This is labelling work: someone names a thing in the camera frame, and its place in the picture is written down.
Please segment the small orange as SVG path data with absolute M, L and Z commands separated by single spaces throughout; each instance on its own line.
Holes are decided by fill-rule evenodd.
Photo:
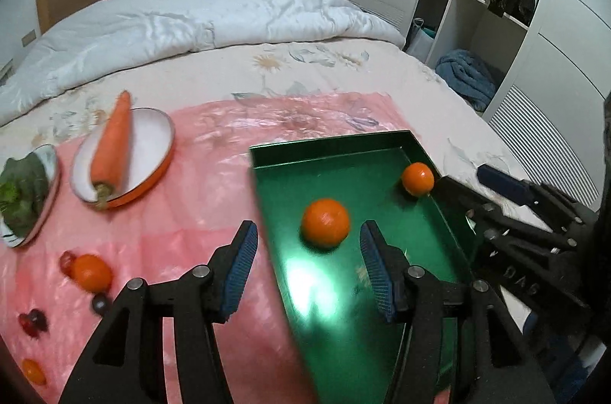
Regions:
M 23 359 L 21 368 L 25 377 L 34 385 L 45 386 L 47 384 L 45 372 L 36 360 Z
M 414 162 L 403 170 L 401 183 L 406 192 L 419 198 L 428 195 L 433 190 L 435 176 L 425 163 Z
M 106 262 L 93 254 L 83 254 L 74 260 L 73 279 L 82 289 L 90 293 L 108 293 L 114 274 Z

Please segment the dark plum pair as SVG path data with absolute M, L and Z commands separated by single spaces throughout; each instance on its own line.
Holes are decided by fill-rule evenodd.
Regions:
M 32 309 L 28 313 L 28 319 L 38 331 L 48 331 L 48 321 L 45 313 L 38 309 Z

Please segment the red fruit pair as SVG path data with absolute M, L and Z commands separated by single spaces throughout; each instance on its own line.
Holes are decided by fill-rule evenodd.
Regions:
M 30 317 L 25 313 L 20 313 L 18 316 L 20 327 L 31 338 L 38 337 L 38 328 Z

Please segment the large orange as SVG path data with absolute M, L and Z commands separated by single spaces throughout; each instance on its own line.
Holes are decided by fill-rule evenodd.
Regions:
M 319 249 L 335 249 L 351 230 L 348 211 L 339 201 L 321 198 L 311 202 L 301 218 L 302 238 Z

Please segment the pink plastic sheet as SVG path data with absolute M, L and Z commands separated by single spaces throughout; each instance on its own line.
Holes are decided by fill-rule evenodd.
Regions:
M 87 207 L 62 175 L 45 225 L 32 245 L 1 245 L 1 336 L 21 366 L 35 360 L 46 385 L 30 386 L 58 403 L 63 386 L 99 317 L 91 295 L 60 271 L 67 250 L 97 254 L 111 267 L 111 296 L 142 277 L 174 280 L 231 242 L 242 220 L 258 223 L 260 242 L 239 310 L 215 327 L 235 403 L 317 403 L 289 330 L 263 241 L 249 150 L 252 145 L 410 128 L 387 95 L 335 94 L 220 101 L 171 114 L 176 128 L 166 174 L 143 197 L 116 211 Z M 33 339 L 18 322 L 44 311 L 48 333 Z

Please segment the green rectangular tray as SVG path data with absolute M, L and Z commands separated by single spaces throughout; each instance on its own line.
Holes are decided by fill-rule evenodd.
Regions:
M 464 283 L 469 263 L 458 239 L 465 216 L 436 195 L 419 199 L 403 170 L 430 158 L 407 130 L 257 145 L 251 150 L 265 239 L 285 312 L 322 403 L 383 401 L 402 330 L 380 314 L 359 249 L 359 229 L 374 220 L 390 245 L 438 279 Z M 347 210 L 340 246 L 317 249 L 301 235 L 314 201 Z

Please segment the blue folded blanket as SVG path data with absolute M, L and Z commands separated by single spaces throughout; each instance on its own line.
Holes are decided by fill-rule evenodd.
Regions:
M 454 49 L 443 55 L 435 66 L 436 74 L 476 112 L 484 112 L 497 87 L 488 65 L 474 53 Z

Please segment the orange carrot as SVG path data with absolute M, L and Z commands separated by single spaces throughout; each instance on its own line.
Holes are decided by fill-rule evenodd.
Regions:
M 103 127 L 90 165 L 90 182 L 95 207 L 104 210 L 109 199 L 121 189 L 131 146 L 131 94 L 124 90 Z

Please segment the white patterned plate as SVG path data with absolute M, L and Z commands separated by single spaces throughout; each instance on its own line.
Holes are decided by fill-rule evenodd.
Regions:
M 56 197 L 61 168 L 51 144 L 21 159 L 8 158 L 1 170 L 1 236 L 11 249 L 34 240 Z

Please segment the orange rimmed white plate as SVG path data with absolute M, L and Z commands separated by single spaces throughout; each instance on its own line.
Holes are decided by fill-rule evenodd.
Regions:
M 166 112 L 151 108 L 131 109 L 131 155 L 123 189 L 109 199 L 108 207 L 122 207 L 140 198 L 156 185 L 167 171 L 175 147 L 175 126 Z M 85 204 L 94 204 L 95 192 L 89 167 L 102 129 L 95 128 L 81 142 L 70 168 L 70 187 Z

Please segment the white duvet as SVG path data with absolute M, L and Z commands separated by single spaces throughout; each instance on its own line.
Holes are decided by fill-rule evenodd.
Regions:
M 1 87 L 1 122 L 117 71 L 233 45 L 365 38 L 405 44 L 347 0 L 102 0 L 45 32 Z

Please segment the left wall socket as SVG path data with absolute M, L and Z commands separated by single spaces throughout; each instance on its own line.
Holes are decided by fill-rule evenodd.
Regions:
M 24 35 L 21 39 L 22 41 L 22 46 L 23 47 L 27 47 L 28 45 L 30 45 L 32 42 L 34 42 L 37 39 L 37 33 L 36 30 L 31 30 L 30 32 L 28 32 L 26 35 Z

